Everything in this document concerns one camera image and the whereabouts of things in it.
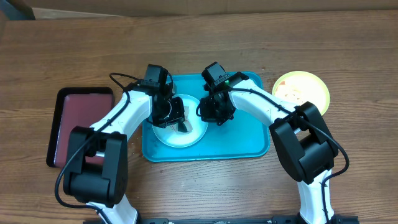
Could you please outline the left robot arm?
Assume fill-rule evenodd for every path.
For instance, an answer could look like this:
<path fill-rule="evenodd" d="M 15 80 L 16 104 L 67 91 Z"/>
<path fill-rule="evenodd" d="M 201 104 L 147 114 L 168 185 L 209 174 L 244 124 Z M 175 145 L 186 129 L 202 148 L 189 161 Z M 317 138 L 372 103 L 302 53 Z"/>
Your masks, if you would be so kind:
<path fill-rule="evenodd" d="M 121 87 L 120 102 L 104 118 L 88 128 L 72 129 L 67 162 L 55 182 L 60 205 L 93 209 L 103 223 L 138 221 L 139 213 L 126 197 L 127 142 L 143 121 L 159 128 L 176 125 L 187 132 L 183 101 L 174 96 L 173 88 L 168 70 L 150 64 L 143 79 Z M 79 203 L 64 202 L 60 189 Z"/>

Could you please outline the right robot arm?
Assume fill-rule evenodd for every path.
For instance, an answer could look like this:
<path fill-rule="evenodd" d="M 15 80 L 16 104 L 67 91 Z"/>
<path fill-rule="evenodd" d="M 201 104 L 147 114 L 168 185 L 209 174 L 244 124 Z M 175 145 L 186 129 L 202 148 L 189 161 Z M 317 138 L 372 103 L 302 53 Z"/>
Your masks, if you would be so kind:
<path fill-rule="evenodd" d="M 328 180 L 338 155 L 327 125 L 310 102 L 295 105 L 258 87 L 247 75 L 227 73 L 217 62 L 201 73 L 208 96 L 200 100 L 197 115 L 221 126 L 236 110 L 255 117 L 269 128 L 280 164 L 298 183 L 299 215 L 305 223 L 331 223 Z"/>

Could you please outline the yellow-green plate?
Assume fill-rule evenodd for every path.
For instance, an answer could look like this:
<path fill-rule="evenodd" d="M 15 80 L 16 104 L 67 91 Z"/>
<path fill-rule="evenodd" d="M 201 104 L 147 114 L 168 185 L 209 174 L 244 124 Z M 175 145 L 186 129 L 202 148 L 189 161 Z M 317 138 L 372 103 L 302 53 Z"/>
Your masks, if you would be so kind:
<path fill-rule="evenodd" d="M 330 105 L 330 92 L 325 83 L 316 75 L 304 71 L 288 72 L 277 79 L 272 94 L 285 101 L 302 105 L 309 101 L 321 115 Z"/>

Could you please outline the green scrub sponge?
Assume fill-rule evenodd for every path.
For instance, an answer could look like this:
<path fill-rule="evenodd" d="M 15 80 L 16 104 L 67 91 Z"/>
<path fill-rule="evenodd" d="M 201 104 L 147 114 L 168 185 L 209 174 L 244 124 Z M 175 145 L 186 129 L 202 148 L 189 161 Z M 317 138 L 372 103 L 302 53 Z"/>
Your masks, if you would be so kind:
<path fill-rule="evenodd" d="M 181 133 L 187 133 L 188 132 L 188 128 L 187 128 L 187 125 L 186 125 L 185 121 L 179 121 L 177 123 L 177 131 L 181 132 Z"/>

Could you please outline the light blue plate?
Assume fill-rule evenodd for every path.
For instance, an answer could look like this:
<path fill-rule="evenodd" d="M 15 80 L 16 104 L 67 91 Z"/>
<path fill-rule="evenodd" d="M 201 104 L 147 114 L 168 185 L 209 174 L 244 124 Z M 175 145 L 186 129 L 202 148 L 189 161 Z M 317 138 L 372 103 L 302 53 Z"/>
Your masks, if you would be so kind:
<path fill-rule="evenodd" d="M 180 97 L 183 101 L 185 117 L 183 124 L 187 128 L 187 132 L 180 132 L 177 124 L 166 128 L 153 126 L 152 129 L 162 143 L 171 147 L 188 147 L 198 142 L 205 135 L 208 123 L 202 121 L 196 114 L 196 108 L 200 102 L 198 99 L 185 94 L 177 94 L 176 97 Z"/>

